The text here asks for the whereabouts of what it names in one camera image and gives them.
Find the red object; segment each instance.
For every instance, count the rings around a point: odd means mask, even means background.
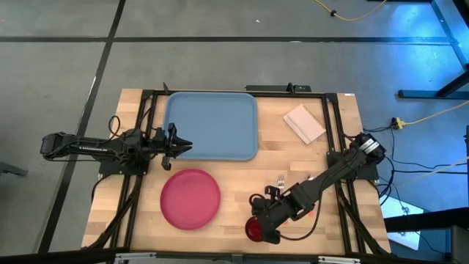
[[[161,212],[174,227],[196,230],[208,224],[220,206],[220,188],[208,173],[184,169],[164,185]]]
[[[244,230],[246,231],[246,235],[249,239],[254,242],[261,242],[262,241],[262,230],[261,225],[257,221],[256,216],[251,217],[244,226]]]

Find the yellow cable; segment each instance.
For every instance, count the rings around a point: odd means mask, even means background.
[[[417,177],[410,178],[409,180],[404,180],[404,181],[402,181],[402,182],[395,183],[395,185],[396,185],[396,186],[400,186],[400,185],[403,185],[403,184],[406,184],[406,183],[413,182],[414,180],[421,179],[421,178],[423,178],[423,177],[428,177],[428,176],[433,175],[433,174],[435,174],[435,173],[437,173],[437,172],[442,172],[442,171],[445,171],[445,170],[447,170],[447,169],[449,169],[449,168],[452,168],[452,167],[456,166],[457,164],[461,164],[461,163],[463,163],[463,162],[465,162],[465,161],[467,161],[467,160],[469,160],[469,156],[466,157],[466,158],[463,158],[462,160],[456,161],[455,163],[453,163],[453,164],[451,164],[451,165],[449,165],[449,166],[446,166],[446,167],[444,167],[444,168],[442,168],[442,169],[436,169],[436,170],[434,170],[433,172],[428,172],[428,173],[426,173],[426,174],[424,174],[424,175],[420,175],[420,176],[417,176]]]
[[[329,7],[327,7],[325,4],[323,4],[320,0],[315,0],[316,3],[320,4],[322,7],[324,7],[325,10],[329,11],[329,12],[332,12],[333,10],[331,10]],[[337,18],[340,18],[342,19],[343,21],[357,21],[357,20],[360,20],[364,17],[366,17],[367,15],[373,13],[374,11],[378,10],[378,8],[380,8],[384,3],[386,3],[387,0],[383,0],[380,4],[378,4],[375,8],[372,9],[372,11],[366,13],[365,15],[362,15],[362,16],[359,16],[357,18],[344,18],[344,17],[341,17],[337,12],[334,13],[333,15],[336,16]]]
[[[404,121],[402,121],[402,125],[414,125],[414,124],[416,124],[416,123],[418,123],[418,122],[422,122],[422,121],[428,120],[428,119],[430,119],[430,118],[432,118],[432,117],[436,117],[436,116],[439,115],[439,114],[446,113],[447,111],[451,111],[451,110],[458,109],[459,107],[465,106],[465,105],[467,105],[468,103],[469,103],[469,101],[466,101],[466,102],[464,102],[464,103],[461,103],[461,104],[458,105],[458,106],[451,107],[450,109],[446,109],[446,110],[440,111],[440,112],[438,112],[438,113],[436,113],[436,114],[432,114],[432,115],[429,116],[429,117],[424,117],[424,118],[422,118],[422,119],[420,119],[420,120],[416,120],[416,121],[414,121],[414,122],[404,122]]]

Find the folded paper towel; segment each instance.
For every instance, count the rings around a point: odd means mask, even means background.
[[[284,120],[306,144],[325,132],[325,128],[302,104],[285,114]]]

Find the red plate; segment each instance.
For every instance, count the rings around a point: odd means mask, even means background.
[[[220,206],[220,188],[208,173],[184,169],[163,187],[161,212],[174,227],[196,230],[208,224]]]

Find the fork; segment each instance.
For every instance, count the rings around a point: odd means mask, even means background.
[[[278,176],[277,185],[280,191],[285,188],[285,176],[283,175]]]

